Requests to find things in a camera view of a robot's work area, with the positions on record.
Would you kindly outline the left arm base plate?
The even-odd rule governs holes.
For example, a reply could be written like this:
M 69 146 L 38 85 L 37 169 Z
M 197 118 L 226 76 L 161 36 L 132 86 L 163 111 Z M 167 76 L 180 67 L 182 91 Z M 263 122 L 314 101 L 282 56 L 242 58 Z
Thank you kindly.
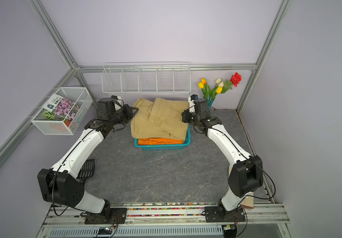
M 100 214 L 90 212 L 81 213 L 81 217 L 85 218 L 85 224 L 124 224 L 126 220 L 126 208 L 107 208 Z

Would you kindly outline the khaki pants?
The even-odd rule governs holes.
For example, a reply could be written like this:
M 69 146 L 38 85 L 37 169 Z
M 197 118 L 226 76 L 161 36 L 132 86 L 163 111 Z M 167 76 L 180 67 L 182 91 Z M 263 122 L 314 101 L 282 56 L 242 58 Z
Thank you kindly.
M 182 113 L 189 108 L 187 101 L 156 98 L 152 102 L 140 98 L 133 106 L 138 108 L 130 123 L 133 138 L 185 140 L 188 124 L 182 121 Z

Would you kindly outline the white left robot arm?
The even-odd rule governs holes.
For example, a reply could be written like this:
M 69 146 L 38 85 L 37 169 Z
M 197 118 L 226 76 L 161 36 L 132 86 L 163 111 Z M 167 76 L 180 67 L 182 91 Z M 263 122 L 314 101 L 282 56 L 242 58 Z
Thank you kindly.
M 96 118 L 87 123 L 78 141 L 50 169 L 42 169 L 37 178 L 44 201 L 109 219 L 110 202 L 86 192 L 77 178 L 94 149 L 110 132 L 116 132 L 116 125 L 126 126 L 139 109 L 117 96 L 103 98 L 97 106 Z

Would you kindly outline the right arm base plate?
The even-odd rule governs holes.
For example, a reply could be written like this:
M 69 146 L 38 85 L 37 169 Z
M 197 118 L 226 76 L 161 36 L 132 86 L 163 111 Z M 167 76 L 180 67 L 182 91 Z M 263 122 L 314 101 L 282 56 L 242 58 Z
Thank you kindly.
M 207 223 L 223 222 L 245 222 L 245 213 L 241 208 L 235 208 L 232 211 L 226 211 L 222 205 L 205 207 L 201 213 Z

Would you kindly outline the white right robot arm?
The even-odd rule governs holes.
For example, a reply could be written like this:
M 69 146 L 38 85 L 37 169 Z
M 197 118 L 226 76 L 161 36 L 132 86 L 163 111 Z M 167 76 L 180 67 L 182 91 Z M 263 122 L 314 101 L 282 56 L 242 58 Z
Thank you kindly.
M 229 162 L 228 191 L 219 202 L 223 212 L 237 209 L 241 202 L 263 185 L 263 164 L 259 156 L 251 156 L 228 133 L 223 123 L 211 114 L 207 100 L 192 95 L 182 121 L 199 128 L 212 140 Z

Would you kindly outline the orange pants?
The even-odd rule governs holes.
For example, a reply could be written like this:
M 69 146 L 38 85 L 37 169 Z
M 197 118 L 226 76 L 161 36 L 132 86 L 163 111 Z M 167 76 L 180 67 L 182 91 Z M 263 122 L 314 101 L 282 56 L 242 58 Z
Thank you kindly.
M 143 146 L 150 145 L 174 145 L 174 144 L 183 144 L 184 140 L 179 139 L 170 139 L 170 138 L 143 138 L 138 139 L 137 144 Z

